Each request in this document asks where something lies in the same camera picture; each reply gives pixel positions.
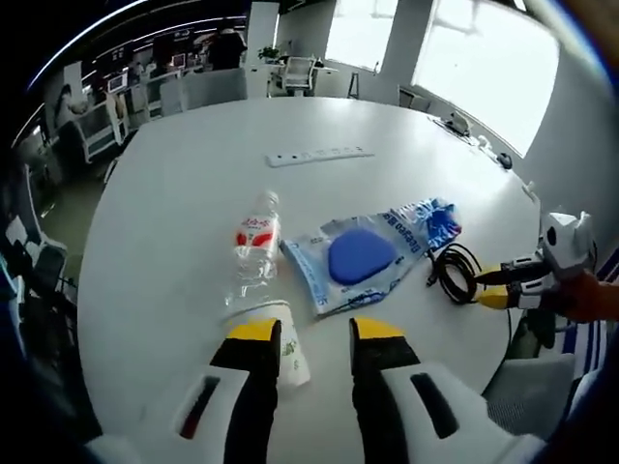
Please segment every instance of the table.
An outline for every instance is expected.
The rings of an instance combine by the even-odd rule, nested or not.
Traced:
[[[361,146],[374,158],[273,169],[265,154]],[[77,329],[86,386],[106,433],[128,433],[179,375],[208,363],[233,231],[264,189],[280,196],[283,237],[332,218],[442,196],[457,204],[458,241],[493,264],[531,252],[539,204],[514,173],[427,115],[367,101],[260,99],[203,107],[142,127],[111,177],[82,263]],[[281,397],[269,462],[363,462],[352,407],[348,319],[396,324],[423,361],[482,392],[508,342],[506,313],[453,306],[418,264],[382,303],[317,322],[303,282],[280,268],[311,371]],[[513,312],[514,328],[519,311]]]

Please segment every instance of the computer monitor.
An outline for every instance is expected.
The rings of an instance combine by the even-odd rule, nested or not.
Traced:
[[[174,55],[172,57],[172,66],[177,70],[181,70],[186,66],[186,58],[187,55],[185,53],[181,53],[180,55]]]
[[[114,94],[127,87],[127,73],[123,72],[107,81],[107,92]]]

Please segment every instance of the bright window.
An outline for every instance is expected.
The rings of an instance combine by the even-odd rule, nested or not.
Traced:
[[[328,60],[380,71],[398,0],[338,0]]]
[[[485,0],[440,0],[413,77],[523,156],[542,123],[559,46],[534,20]]]

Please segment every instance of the floor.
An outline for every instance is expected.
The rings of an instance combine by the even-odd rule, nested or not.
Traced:
[[[93,166],[78,180],[58,188],[39,218],[45,234],[67,246],[65,278],[75,282],[79,282],[90,223],[103,194],[106,167],[107,163]]]

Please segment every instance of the blue sponge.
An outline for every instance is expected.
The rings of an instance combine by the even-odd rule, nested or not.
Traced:
[[[329,274],[337,283],[354,285],[380,273],[396,257],[396,248],[379,235],[350,229],[329,247]]]

